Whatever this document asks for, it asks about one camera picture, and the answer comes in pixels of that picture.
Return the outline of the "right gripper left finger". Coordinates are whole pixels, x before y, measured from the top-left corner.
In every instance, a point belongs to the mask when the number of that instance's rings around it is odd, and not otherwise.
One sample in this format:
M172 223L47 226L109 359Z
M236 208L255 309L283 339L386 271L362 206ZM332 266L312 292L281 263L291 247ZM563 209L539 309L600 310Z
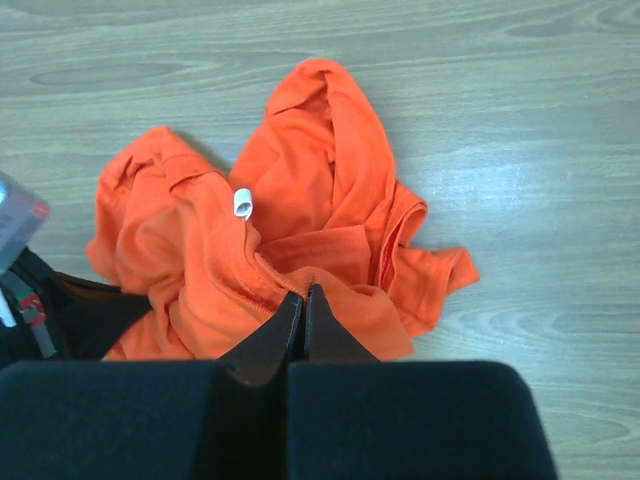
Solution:
M18 362L1 373L5 479L278 479L285 373L302 314L216 361Z

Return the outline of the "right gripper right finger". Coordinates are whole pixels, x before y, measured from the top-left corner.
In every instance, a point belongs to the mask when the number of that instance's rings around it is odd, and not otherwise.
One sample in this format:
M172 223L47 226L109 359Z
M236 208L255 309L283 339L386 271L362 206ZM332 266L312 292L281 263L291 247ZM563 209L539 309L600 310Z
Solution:
M321 287L287 369L291 479L554 479L531 390L493 361L384 362Z

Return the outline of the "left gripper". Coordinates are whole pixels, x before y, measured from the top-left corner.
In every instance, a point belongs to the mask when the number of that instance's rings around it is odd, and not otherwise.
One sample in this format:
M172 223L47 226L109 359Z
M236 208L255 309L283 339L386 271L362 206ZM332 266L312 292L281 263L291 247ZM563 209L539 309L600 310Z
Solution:
M102 359L150 312L147 296L56 273L25 248L1 275L1 366Z

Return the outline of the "orange t shirt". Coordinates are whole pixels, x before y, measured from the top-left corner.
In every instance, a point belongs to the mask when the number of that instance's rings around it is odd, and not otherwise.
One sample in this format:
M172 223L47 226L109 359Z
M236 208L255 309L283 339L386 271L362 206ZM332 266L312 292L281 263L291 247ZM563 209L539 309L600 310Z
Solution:
M93 269L151 304L111 360L220 357L315 284L365 348L398 359L479 278L463 248L412 245L426 202L398 180L355 79L327 59L282 81L229 173L157 127L105 167L95 212Z

